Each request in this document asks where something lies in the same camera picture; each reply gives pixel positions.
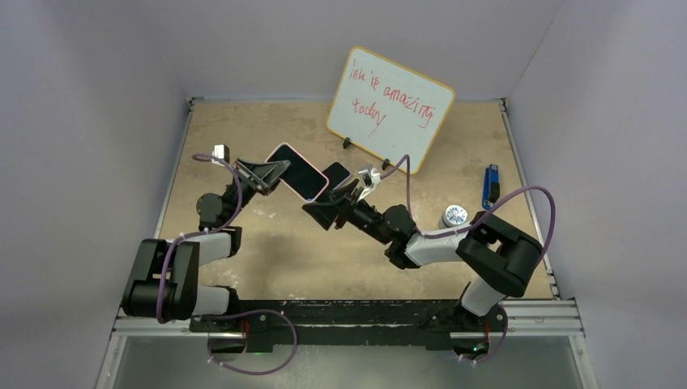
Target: smartphone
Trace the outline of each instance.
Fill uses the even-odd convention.
[[[329,186],[327,186],[326,190],[339,189],[349,178],[351,178],[351,172],[344,168],[339,162],[329,165],[329,167],[322,172],[329,178]]]
[[[267,157],[267,162],[291,162],[279,178],[306,203],[311,203],[329,186],[329,178],[308,162],[295,148],[282,143]]]

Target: blue object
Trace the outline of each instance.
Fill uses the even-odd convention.
[[[501,185],[498,183],[498,166],[491,164],[484,170],[484,189],[482,190],[482,208],[489,210],[501,196]]]

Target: beige table surface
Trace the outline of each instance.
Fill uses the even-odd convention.
[[[277,144],[288,142],[316,167],[334,161],[356,172],[381,161],[352,146],[326,127],[329,103],[197,103],[184,144],[160,236],[176,237],[198,226],[195,203],[207,192],[222,194],[231,182],[224,168],[196,162],[191,155],[225,143],[231,160],[264,161]],[[484,168],[497,164],[501,193],[521,186],[497,103],[456,103],[411,179],[412,214],[420,229],[437,229],[446,206],[465,207],[471,219],[481,210]],[[386,179],[368,198],[382,212],[405,204],[403,172]],[[385,247],[350,224],[325,231],[301,210],[303,204],[284,185],[268,197],[257,194],[233,225],[243,227],[239,253],[200,270],[200,284],[237,288],[241,298],[457,298],[475,273],[464,263],[435,263],[399,270],[384,256]],[[536,236],[524,196],[497,214]],[[543,265],[525,297],[551,298]]]

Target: yellow whiteboard frame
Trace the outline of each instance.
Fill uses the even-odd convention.
[[[419,73],[419,72],[417,72],[417,71],[414,71],[413,69],[411,69],[411,68],[409,68],[409,67],[407,67],[407,66],[403,66],[403,65],[401,65],[400,63],[398,63],[398,62],[396,62],[396,61],[394,61],[394,60],[392,60],[392,59],[389,59],[389,58],[384,57],[384,56],[382,56],[382,55],[380,55],[380,54],[377,54],[377,53],[375,53],[375,52],[373,52],[373,51],[370,51],[370,50],[366,49],[365,47],[362,47],[362,46],[354,46],[354,47],[351,49],[351,51],[348,52],[348,58],[346,58],[346,64],[343,66],[343,68],[344,68],[343,71],[341,71],[341,79],[339,79],[339,86],[336,87],[336,94],[334,94],[334,100],[331,101],[331,106],[329,107],[329,115],[328,115],[327,118],[326,118],[326,128],[327,128],[332,134],[334,134],[334,135],[340,137],[341,139],[346,139],[346,137],[343,136],[343,135],[341,135],[341,134],[339,134],[338,132],[332,130],[331,127],[329,127],[329,118],[331,117],[331,110],[334,108],[334,103],[336,102],[336,98],[339,97],[339,90],[341,89],[341,84],[344,82],[344,77],[346,76],[346,70],[348,69],[348,63],[350,63],[350,61],[351,61],[351,56],[353,55],[353,51],[356,50],[356,49],[365,51],[366,53],[368,53],[368,54],[370,54],[370,55],[373,55],[374,57],[377,57],[377,58],[379,58],[379,59],[382,59],[382,60],[384,60],[384,61],[387,61],[387,62],[389,62],[389,63],[391,63],[391,64],[393,64],[393,65],[396,65],[396,66],[400,67],[401,69],[403,69],[403,70],[405,70],[405,71],[409,71],[409,72],[413,73],[414,75],[418,75],[418,76],[422,77],[423,79],[427,79],[428,81],[430,81],[430,82],[432,82],[432,83],[435,83],[436,85],[438,85],[438,86],[440,86],[440,87],[443,87],[443,88],[446,88],[446,89],[450,90],[451,93],[453,94],[453,100],[451,101],[451,104],[449,105],[448,109],[446,109],[446,111],[444,112],[444,116],[442,117],[442,120],[439,122],[439,127],[437,127],[437,132],[434,133],[434,136],[432,137],[432,140],[429,142],[429,146],[427,147],[427,152],[422,156],[422,159],[420,160],[420,163],[417,165],[417,169],[415,169],[414,172],[410,172],[410,174],[415,174],[415,173],[417,173],[417,172],[420,170],[420,168],[422,167],[423,162],[425,162],[425,157],[426,157],[427,154],[429,153],[429,149],[432,148],[432,145],[434,144],[434,140],[437,138],[437,134],[438,134],[439,131],[442,129],[442,126],[444,125],[444,120],[446,119],[446,115],[448,115],[448,113],[449,113],[451,107],[453,107],[453,103],[455,103],[455,90],[454,90],[452,87],[450,87],[450,86],[448,86],[448,85],[446,85],[446,84],[444,84],[444,83],[440,83],[440,82],[438,82],[438,81],[435,80],[435,79],[431,79],[430,77],[427,77],[426,75],[423,75],[423,74],[421,74],[421,73]],[[360,144],[354,142],[353,139],[351,139],[351,143],[355,144],[356,146],[358,146],[358,147],[361,148],[362,150],[365,150],[366,152],[368,152],[368,153],[371,154],[372,156],[376,156],[376,157],[379,158],[380,160],[386,160],[385,157],[379,156],[378,154],[376,154],[376,153],[374,153],[374,152],[371,152],[371,151],[368,150],[367,148],[362,147]],[[399,170],[401,170],[401,171],[403,171],[404,173],[406,173],[406,169],[405,169],[405,167],[403,167],[403,166],[399,166]]]

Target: wire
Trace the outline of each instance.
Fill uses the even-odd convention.
[[[157,301],[156,301],[156,307],[155,307],[155,316],[157,318],[157,322],[160,324],[165,324],[167,321],[164,320],[162,317],[162,304],[164,302],[164,285],[167,282],[167,270],[169,269],[169,262],[172,260],[172,253],[174,252],[174,248],[184,241],[185,239],[189,237],[199,237],[201,235],[207,235],[210,233],[218,233],[225,229],[228,225],[230,225],[234,219],[238,216],[238,213],[241,211],[241,205],[243,203],[243,193],[241,192],[241,179],[238,177],[238,173],[236,170],[225,160],[218,158],[216,156],[212,156],[210,154],[203,154],[203,153],[198,153],[198,154],[193,154],[192,157],[194,160],[200,161],[200,162],[210,162],[211,160],[215,162],[219,162],[222,164],[227,170],[232,174],[234,182],[236,185],[239,187],[238,190],[238,201],[237,201],[237,206],[236,209],[234,209],[234,213],[232,214],[229,219],[222,224],[220,227],[208,231],[207,229],[205,231],[199,231],[196,233],[187,233],[186,235],[182,234],[180,237],[174,239],[172,241],[172,244],[169,245],[169,248],[167,249],[167,253],[164,255],[164,261],[162,262],[162,270],[160,271],[160,286],[157,289]]]
[[[296,327],[293,326],[293,323],[291,323],[291,320],[289,320],[286,316],[281,314],[280,312],[277,312],[276,310],[250,310],[248,312],[243,312],[240,314],[230,314],[230,315],[208,315],[208,316],[203,316],[203,318],[209,318],[213,320],[234,320],[236,318],[244,318],[246,316],[251,316],[252,314],[273,314],[276,316],[279,316],[282,318],[287,324],[289,329],[291,329],[291,334],[293,335],[293,347],[291,348],[291,353],[288,355],[286,360],[282,362],[281,365],[278,365],[274,369],[269,369],[269,370],[264,370],[264,371],[252,371],[252,370],[243,370],[238,367],[234,367],[231,365],[227,365],[224,362],[220,361],[215,357],[215,355],[212,353],[212,339],[207,340],[207,355],[210,356],[209,361],[214,362],[216,365],[219,367],[224,367],[225,369],[229,369],[231,371],[241,373],[241,374],[247,374],[247,375],[268,375],[275,373],[279,370],[282,370],[286,365],[288,365],[293,357],[296,356],[296,351],[298,350],[298,338],[296,336]]]
[[[394,167],[389,170],[387,173],[384,173],[379,176],[380,179],[385,179],[389,177],[393,172],[399,169],[399,166],[405,162],[406,163],[406,202],[408,203],[408,214],[411,217],[412,220],[412,212],[411,212],[411,204],[410,204],[410,156],[408,154],[404,155],[401,157],[399,160],[399,163],[394,165]],[[476,229],[477,227],[480,226],[480,224],[484,223],[493,213],[500,208],[503,204],[509,202],[513,197],[520,195],[522,193],[525,193],[529,190],[538,190],[544,195],[546,195],[546,198],[548,199],[548,205],[551,208],[550,212],[550,218],[548,221],[548,232],[546,234],[546,238],[544,239],[544,246],[541,249],[541,256],[539,257],[539,260],[537,260],[537,264],[539,264],[542,259],[544,259],[544,256],[546,255],[546,252],[548,250],[548,246],[551,243],[551,238],[553,237],[553,227],[556,225],[556,202],[553,201],[553,196],[551,195],[551,192],[549,192],[546,188],[542,186],[537,186],[537,185],[529,185],[529,186],[523,186],[522,188],[518,188],[517,190],[512,191],[508,195],[506,195],[503,199],[498,200],[485,214],[482,215],[475,223],[472,223],[468,225],[467,227],[463,227],[461,229],[451,229],[449,231],[445,231],[443,233],[436,233],[434,235],[429,235],[429,234],[424,234],[422,233],[419,229],[416,227],[416,231],[423,237],[426,237],[427,239],[441,239],[443,237],[451,237],[454,235],[458,235],[459,233],[466,233],[467,231],[471,231],[473,229]],[[506,309],[503,307],[503,305],[497,305],[498,308],[501,310],[504,318],[504,327],[503,327],[503,335],[501,335],[501,339],[499,339],[498,343],[496,346],[494,346],[493,350],[488,353],[484,358],[481,358],[479,361],[474,360],[472,363],[481,363],[484,361],[487,361],[493,355],[501,348],[503,343],[506,341],[506,333],[508,332],[508,314],[506,313]]]

